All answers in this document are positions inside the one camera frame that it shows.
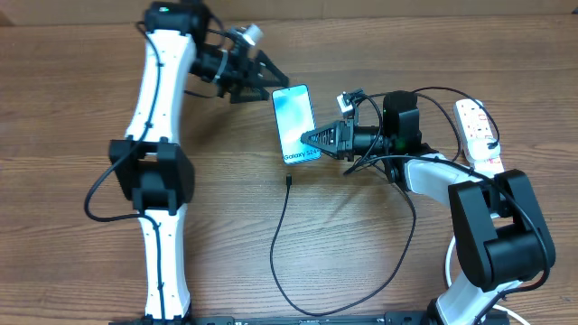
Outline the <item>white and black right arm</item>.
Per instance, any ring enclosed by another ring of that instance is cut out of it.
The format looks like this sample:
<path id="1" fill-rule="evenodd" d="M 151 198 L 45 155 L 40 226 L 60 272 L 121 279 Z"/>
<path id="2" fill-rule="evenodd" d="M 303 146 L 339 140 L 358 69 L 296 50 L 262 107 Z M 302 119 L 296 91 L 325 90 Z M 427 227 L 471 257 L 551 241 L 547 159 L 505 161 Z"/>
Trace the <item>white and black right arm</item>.
<path id="1" fill-rule="evenodd" d="M 422 140 L 423 91 L 384 94 L 377 126 L 359 125 L 359 106 L 373 96 L 358 89 L 338 96 L 343 118 L 305 132 L 308 144 L 349 171 L 384 166 L 404 194 L 425 195 L 449 207 L 461 273 L 425 311 L 388 311 L 386 322 L 405 324 L 507 324 L 494 312 L 513 293 L 531 292 L 548 279 L 555 244 L 528 177 L 520 170 L 492 176 L 446 159 Z"/>

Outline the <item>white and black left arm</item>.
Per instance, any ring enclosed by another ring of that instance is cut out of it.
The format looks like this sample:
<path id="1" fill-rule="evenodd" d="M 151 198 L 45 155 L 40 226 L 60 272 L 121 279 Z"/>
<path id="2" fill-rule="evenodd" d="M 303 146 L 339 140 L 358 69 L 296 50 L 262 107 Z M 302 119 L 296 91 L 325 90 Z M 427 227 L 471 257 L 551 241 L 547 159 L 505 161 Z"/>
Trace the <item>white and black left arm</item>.
<path id="1" fill-rule="evenodd" d="M 188 77 L 216 86 L 233 104 L 267 100 L 289 78 L 263 51 L 251 24 L 222 32 L 225 49 L 206 39 L 215 16 L 202 1 L 154 1 L 144 12 L 145 62 L 133 118 L 109 145 L 111 171 L 133 205 L 144 236 L 148 294 L 141 324 L 191 324 L 191 293 L 184 266 L 184 221 L 195 171 L 180 145 L 182 101 Z"/>

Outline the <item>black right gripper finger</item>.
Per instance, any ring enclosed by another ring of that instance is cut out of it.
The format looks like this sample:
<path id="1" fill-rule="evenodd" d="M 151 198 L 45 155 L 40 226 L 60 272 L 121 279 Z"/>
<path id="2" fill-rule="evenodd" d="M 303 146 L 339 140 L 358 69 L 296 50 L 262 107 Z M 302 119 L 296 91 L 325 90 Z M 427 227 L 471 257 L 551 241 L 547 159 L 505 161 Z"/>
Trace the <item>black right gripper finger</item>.
<path id="1" fill-rule="evenodd" d="M 343 145 L 325 147 L 314 146 L 314 148 L 319 150 L 322 154 L 331 157 L 332 159 L 346 160 L 348 162 L 353 161 L 354 154 L 352 150 L 345 148 Z"/>
<path id="2" fill-rule="evenodd" d="M 346 147 L 352 140 L 354 126 L 353 119 L 334 121 L 303 133 L 300 140 L 314 147 Z"/>

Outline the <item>Samsung Galaxy smartphone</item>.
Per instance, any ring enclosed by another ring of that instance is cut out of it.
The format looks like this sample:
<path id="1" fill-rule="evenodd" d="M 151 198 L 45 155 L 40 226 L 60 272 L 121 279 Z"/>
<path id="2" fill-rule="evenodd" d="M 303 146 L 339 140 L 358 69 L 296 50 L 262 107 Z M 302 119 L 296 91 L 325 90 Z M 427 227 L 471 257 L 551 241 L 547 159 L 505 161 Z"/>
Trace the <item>Samsung Galaxy smartphone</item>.
<path id="1" fill-rule="evenodd" d="M 302 134 L 315 128 L 308 87 L 300 84 L 275 90 L 272 100 L 283 162 L 297 164 L 319 159 L 321 151 L 301 140 Z"/>

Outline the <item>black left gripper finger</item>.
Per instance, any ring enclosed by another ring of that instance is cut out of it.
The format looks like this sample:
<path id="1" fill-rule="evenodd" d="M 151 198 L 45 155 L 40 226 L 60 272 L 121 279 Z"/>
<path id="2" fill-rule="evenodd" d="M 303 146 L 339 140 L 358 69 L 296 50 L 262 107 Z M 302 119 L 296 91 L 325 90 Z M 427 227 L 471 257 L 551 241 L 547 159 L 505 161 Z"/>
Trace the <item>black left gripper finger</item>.
<path id="1" fill-rule="evenodd" d="M 285 88 L 289 86 L 289 78 L 274 65 L 263 51 L 259 50 L 254 59 L 253 86 L 256 88 Z"/>
<path id="2" fill-rule="evenodd" d="M 256 101 L 267 101 L 270 97 L 264 88 L 236 88 L 230 92 L 230 103 L 241 104 Z"/>

